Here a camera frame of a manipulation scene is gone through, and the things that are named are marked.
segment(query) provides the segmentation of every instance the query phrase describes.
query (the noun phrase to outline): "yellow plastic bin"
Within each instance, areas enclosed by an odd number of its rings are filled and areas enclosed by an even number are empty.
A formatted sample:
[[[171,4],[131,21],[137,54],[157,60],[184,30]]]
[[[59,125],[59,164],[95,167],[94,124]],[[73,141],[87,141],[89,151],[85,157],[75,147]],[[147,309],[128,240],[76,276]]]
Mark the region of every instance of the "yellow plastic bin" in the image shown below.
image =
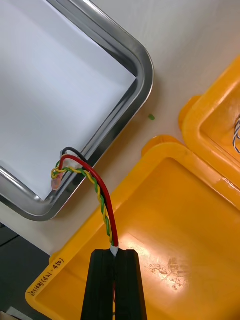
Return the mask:
[[[149,146],[111,196],[119,245],[139,254],[148,320],[240,319],[240,190],[180,143]],[[91,253],[107,248],[98,209],[27,302],[52,320],[80,319]]]
[[[194,153],[240,188],[240,154],[233,147],[240,116],[240,57],[179,115],[183,139]],[[240,149],[240,140],[236,140]]]

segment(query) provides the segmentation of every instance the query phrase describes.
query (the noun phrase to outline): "white table surface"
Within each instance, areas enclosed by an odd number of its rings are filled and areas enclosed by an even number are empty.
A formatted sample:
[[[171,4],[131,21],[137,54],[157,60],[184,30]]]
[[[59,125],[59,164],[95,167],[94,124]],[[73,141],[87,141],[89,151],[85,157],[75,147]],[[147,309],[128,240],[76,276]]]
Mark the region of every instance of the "white table surface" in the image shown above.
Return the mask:
[[[240,53],[239,0],[93,0],[150,53],[155,83],[147,103],[95,169],[112,192],[160,134],[181,139],[178,114]],[[155,121],[148,119],[153,114]],[[0,222],[48,254],[59,250],[97,207],[85,181],[56,218],[27,220],[0,203]]]

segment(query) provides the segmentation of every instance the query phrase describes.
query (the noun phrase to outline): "white wire end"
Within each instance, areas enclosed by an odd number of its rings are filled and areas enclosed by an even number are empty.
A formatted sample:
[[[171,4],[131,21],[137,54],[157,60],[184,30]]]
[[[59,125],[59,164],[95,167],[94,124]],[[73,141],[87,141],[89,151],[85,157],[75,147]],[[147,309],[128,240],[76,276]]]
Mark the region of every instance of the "white wire end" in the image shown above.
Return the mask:
[[[110,251],[114,255],[114,257],[116,257],[119,252],[119,245],[118,246],[110,245]]]

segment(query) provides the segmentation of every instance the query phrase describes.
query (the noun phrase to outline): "stainless steel tray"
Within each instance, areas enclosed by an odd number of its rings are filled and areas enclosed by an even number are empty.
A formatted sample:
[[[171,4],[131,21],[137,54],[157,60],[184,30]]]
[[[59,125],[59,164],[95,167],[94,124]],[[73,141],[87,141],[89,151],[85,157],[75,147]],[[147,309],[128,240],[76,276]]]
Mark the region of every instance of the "stainless steel tray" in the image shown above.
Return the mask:
[[[90,1],[47,1],[136,76],[129,91],[81,150],[94,166],[148,99],[153,87],[153,64],[146,49]],[[60,189],[42,200],[0,167],[0,201],[27,219],[47,221],[58,214],[82,181],[80,175],[66,174]]]

